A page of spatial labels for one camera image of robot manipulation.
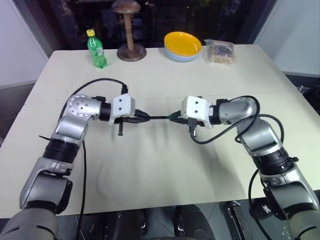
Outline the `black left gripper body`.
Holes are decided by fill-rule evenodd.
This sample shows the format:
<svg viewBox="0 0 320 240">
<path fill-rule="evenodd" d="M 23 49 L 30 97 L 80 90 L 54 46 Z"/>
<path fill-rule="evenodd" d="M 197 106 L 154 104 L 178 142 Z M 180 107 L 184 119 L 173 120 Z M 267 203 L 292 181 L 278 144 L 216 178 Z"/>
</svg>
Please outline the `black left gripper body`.
<svg viewBox="0 0 320 240">
<path fill-rule="evenodd" d="M 137 116 L 138 113 L 139 113 L 139 110 L 136 109 L 133 116 L 118 117 L 118 118 L 115 119 L 114 123 L 115 124 L 119 124 L 118 136 L 123 136 L 124 123 L 130 123 L 130 124 L 138 124 L 138 123 L 140 123 L 140 119 Z"/>
</svg>

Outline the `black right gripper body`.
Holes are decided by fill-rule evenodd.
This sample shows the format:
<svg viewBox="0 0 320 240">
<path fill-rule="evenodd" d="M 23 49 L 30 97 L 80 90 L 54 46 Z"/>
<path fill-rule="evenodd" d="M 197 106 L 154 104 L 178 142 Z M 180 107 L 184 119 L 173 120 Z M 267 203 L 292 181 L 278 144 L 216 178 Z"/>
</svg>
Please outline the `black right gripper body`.
<svg viewBox="0 0 320 240">
<path fill-rule="evenodd" d="M 183 117 L 183 113 L 184 113 L 184 111 L 181 109 L 179 111 L 179 115 L 178 115 L 178 123 L 182 124 L 182 125 L 188 125 L 189 124 L 189 119 L 188 118 L 184 118 Z M 197 125 L 201 125 L 201 121 L 200 120 L 194 120 L 194 122 Z"/>
</svg>

